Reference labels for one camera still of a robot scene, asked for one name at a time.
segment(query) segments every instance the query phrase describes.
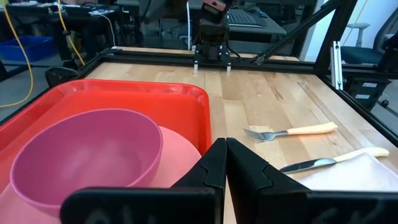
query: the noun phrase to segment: wooden handle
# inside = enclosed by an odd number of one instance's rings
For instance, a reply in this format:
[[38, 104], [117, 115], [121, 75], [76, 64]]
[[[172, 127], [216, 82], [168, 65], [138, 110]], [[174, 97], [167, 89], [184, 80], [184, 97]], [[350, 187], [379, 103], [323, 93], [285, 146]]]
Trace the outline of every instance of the wooden handle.
[[356, 156], [359, 156], [362, 153], [368, 153], [369, 155], [374, 156], [374, 157], [388, 156], [390, 154], [390, 152], [387, 149], [383, 149], [380, 147], [366, 147], [363, 149], [359, 149], [357, 151], [349, 152], [347, 154], [335, 157], [333, 159], [336, 162], [343, 162], [348, 159], [352, 159]]
[[289, 134], [322, 134], [329, 133], [337, 129], [337, 125], [333, 122], [318, 124], [314, 126], [292, 128], [287, 130]]

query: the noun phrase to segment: white label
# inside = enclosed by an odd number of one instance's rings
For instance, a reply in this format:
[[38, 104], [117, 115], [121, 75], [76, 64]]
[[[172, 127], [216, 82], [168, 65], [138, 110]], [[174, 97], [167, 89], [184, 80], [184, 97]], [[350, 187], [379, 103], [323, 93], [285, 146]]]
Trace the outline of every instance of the white label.
[[375, 88], [375, 87], [377, 87], [377, 83], [363, 83], [362, 87]]
[[365, 100], [369, 99], [369, 97], [371, 97], [371, 96], [370, 95], [362, 95], [362, 94], [357, 94], [355, 96], [356, 99], [365, 99]]

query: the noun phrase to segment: yellow cable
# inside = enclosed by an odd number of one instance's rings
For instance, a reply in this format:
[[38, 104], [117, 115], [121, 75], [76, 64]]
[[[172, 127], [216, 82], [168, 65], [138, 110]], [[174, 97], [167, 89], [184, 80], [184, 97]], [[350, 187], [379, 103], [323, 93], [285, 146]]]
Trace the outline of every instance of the yellow cable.
[[[363, 12], [363, 9], [365, 8], [367, 2], [368, 2], [368, 0], [365, 0], [365, 3], [363, 4], [362, 9], [360, 10], [358, 17], [356, 18], [355, 23], [357, 23], [357, 22], [358, 22], [358, 19], [361, 17], [362, 12]], [[345, 45], [346, 45], [347, 40], [348, 40], [348, 38], [349, 38], [349, 36], [351, 35], [352, 32], [353, 32], [353, 29], [349, 30], [349, 33], [348, 33], [348, 35], [347, 35], [347, 38], [346, 38], [346, 40], [344, 40], [344, 43], [343, 43], [342, 46], [345, 46]]]
[[29, 69], [29, 75], [30, 75], [30, 88], [29, 88], [29, 92], [28, 92], [28, 94], [25, 96], [25, 98], [23, 98], [22, 100], [20, 100], [20, 101], [18, 101], [18, 102], [15, 102], [15, 103], [10, 103], [10, 104], [7, 104], [7, 105], [0, 105], [0, 108], [5, 108], [5, 107], [9, 107], [9, 106], [18, 105], [18, 104], [24, 102], [25, 100], [27, 100], [27, 99], [30, 97], [30, 95], [32, 94], [32, 90], [33, 90], [33, 71], [32, 71], [32, 67], [30, 66], [29, 59], [27, 58], [27, 55], [26, 55], [24, 46], [21, 44], [21, 42], [20, 42], [20, 40], [19, 40], [19, 38], [18, 38], [17, 32], [15, 31], [15, 28], [14, 28], [12, 22], [11, 22], [11, 19], [10, 19], [10, 16], [9, 16], [9, 14], [8, 14], [8, 10], [7, 10], [6, 2], [5, 2], [5, 1], [2, 2], [2, 6], [3, 6], [3, 8], [4, 8], [4, 14], [6, 15], [6, 19], [7, 19], [7, 21], [8, 21], [8, 24], [9, 24], [11, 30], [12, 30], [12, 33], [14, 34], [14, 37], [15, 37], [15, 39], [17, 40], [17, 42], [18, 42], [18, 44], [19, 44], [19, 47], [20, 47], [21, 50], [22, 50], [22, 53], [24, 54], [24, 57], [25, 57], [25, 60], [26, 60], [26, 64], [27, 64], [27, 68]]
[[[63, 17], [62, 17], [61, 0], [58, 0], [58, 14], [60, 15], [61, 24], [62, 24], [62, 27], [63, 27], [64, 31], [67, 31], [67, 27], [66, 27], [65, 22], [63, 21]], [[77, 49], [75, 47], [75, 44], [73, 44], [72, 39], [70, 38], [70, 36], [67, 36], [67, 38], [68, 38], [69, 43], [72, 46], [73, 50], [77, 54], [77, 57], [79, 57], [81, 64], [84, 65], [85, 61], [83, 60], [83, 58], [79, 54], [79, 51], [77, 51]]]

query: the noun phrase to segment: white wall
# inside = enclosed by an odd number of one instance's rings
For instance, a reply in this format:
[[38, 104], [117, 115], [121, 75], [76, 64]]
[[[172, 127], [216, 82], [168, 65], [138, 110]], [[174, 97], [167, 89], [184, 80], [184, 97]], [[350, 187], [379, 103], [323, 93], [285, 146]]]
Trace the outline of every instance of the white wall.
[[[328, 0], [318, 0], [319, 5]], [[397, 9], [397, 0], [358, 0], [357, 5], [353, 11], [349, 23], [367, 22], [370, 26], [365, 29], [363, 34], [363, 47], [373, 47], [373, 42], [377, 32], [391, 16], [391, 14]], [[313, 28], [313, 34], [307, 35], [305, 42], [308, 44], [307, 51], [303, 50], [300, 57], [301, 60], [314, 62], [317, 59], [320, 47], [323, 39], [325, 38], [328, 26], [330, 25], [333, 12], [324, 17], [319, 21]], [[355, 29], [349, 34], [351, 29], [346, 28], [341, 38], [341, 44], [345, 46], [355, 46], [356, 39], [358, 37], [358, 30]]]

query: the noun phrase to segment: pink plate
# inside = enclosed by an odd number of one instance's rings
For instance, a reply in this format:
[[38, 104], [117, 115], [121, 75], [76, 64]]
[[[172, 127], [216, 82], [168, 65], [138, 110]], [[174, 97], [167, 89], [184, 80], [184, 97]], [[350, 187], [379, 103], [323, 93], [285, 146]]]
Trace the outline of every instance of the pink plate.
[[[184, 176], [201, 155], [195, 146], [178, 133], [163, 127], [160, 130], [164, 140], [162, 157], [150, 187], [168, 188]], [[58, 218], [38, 211], [19, 198], [11, 185], [0, 195], [0, 217], [1, 221], [12, 224], [60, 224]]]

